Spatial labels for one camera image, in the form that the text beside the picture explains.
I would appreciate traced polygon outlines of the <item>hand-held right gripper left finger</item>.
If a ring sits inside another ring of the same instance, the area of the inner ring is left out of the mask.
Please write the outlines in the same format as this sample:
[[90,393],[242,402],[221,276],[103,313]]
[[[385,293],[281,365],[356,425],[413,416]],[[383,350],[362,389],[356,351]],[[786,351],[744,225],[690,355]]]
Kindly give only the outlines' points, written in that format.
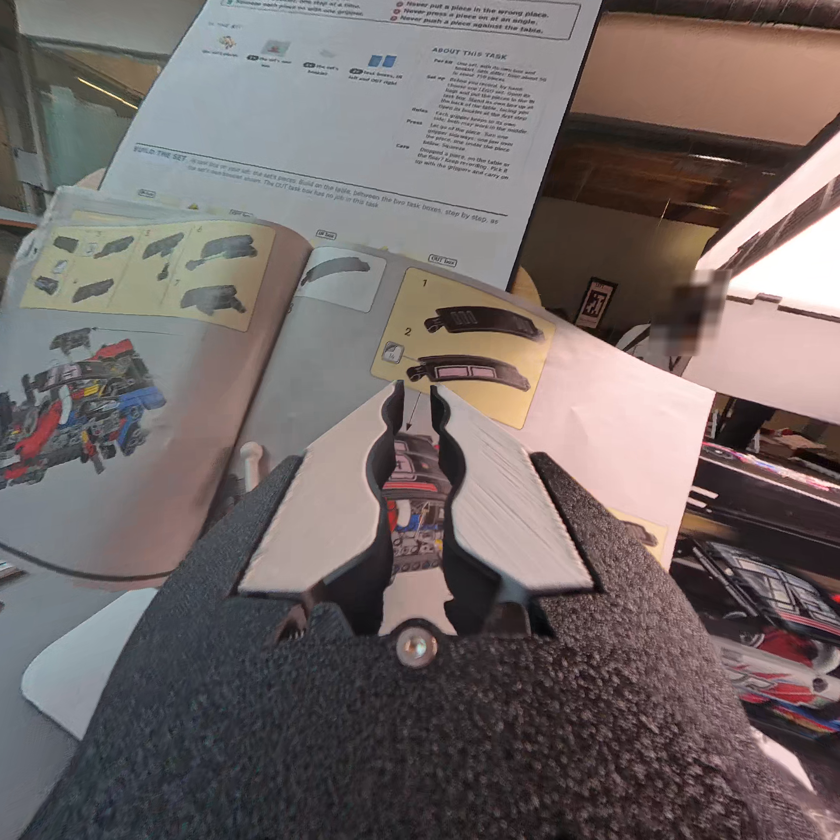
[[396,468],[404,391],[389,383],[307,447],[239,593],[383,600],[393,565],[383,489]]

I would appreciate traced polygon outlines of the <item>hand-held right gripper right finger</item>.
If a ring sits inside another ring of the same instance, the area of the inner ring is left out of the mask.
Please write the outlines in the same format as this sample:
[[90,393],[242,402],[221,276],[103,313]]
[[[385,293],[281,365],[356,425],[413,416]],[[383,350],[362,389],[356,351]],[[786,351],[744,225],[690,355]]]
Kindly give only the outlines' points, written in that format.
[[591,592],[595,581],[529,452],[442,385],[430,391],[447,499],[444,571],[481,601]]

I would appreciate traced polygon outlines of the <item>instruction booklet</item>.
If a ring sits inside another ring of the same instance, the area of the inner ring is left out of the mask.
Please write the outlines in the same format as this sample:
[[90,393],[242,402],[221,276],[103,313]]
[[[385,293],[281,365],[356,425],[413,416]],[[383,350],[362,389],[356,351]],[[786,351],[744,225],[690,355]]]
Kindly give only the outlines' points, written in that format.
[[2,563],[163,582],[257,481],[383,385],[395,572],[439,566],[429,389],[548,454],[662,564],[713,396],[436,258],[61,187],[2,297]]

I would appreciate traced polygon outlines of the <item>small marker poster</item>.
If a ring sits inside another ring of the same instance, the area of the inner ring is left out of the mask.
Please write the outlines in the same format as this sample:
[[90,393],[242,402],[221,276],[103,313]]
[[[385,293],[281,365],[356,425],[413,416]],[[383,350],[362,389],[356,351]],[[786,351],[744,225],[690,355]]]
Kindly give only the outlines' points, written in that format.
[[592,276],[574,317],[574,326],[579,329],[598,329],[617,289],[617,283]]

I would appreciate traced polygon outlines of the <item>toy car set box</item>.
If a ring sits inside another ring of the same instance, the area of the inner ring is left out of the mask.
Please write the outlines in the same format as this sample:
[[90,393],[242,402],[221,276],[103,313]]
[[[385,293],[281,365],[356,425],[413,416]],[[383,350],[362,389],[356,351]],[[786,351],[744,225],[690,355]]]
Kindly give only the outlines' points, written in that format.
[[670,573],[753,724],[838,756],[838,463],[705,441]]

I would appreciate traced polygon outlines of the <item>white booklet stand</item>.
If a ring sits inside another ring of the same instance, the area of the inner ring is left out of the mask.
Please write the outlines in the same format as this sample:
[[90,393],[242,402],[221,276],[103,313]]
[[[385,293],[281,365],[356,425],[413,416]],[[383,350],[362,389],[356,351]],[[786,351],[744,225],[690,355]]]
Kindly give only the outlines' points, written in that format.
[[166,484],[142,468],[135,485],[94,496],[101,509],[86,514],[79,530],[68,537],[48,532],[62,559],[103,564],[111,583],[162,583],[122,594],[23,673],[24,698],[78,741],[102,697],[111,708],[105,720],[117,732],[120,702],[141,715],[161,712],[173,726],[188,721],[197,700],[193,720],[219,734],[223,710],[258,684],[259,661],[277,647],[271,638],[295,603],[239,595],[238,585],[300,460],[293,456],[291,472],[283,468],[257,489],[266,450],[247,442],[239,453],[248,493],[200,539],[203,514],[181,496],[202,481],[189,454],[170,462],[185,471],[173,478],[175,496],[159,496]]

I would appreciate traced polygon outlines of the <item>white softbox light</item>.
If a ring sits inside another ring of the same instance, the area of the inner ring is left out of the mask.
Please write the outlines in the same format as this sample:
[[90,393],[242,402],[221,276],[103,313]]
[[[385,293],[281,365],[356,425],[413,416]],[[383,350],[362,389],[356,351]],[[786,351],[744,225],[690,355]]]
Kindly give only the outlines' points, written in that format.
[[839,421],[839,127],[827,124],[697,263],[730,282],[713,334],[681,376],[709,390]]

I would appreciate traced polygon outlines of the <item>white instruction sheet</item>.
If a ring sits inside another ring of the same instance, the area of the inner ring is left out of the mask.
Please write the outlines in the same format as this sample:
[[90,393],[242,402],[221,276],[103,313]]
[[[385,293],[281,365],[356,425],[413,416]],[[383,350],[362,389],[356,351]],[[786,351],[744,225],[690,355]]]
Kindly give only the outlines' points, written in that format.
[[101,187],[505,289],[597,1],[207,2]]

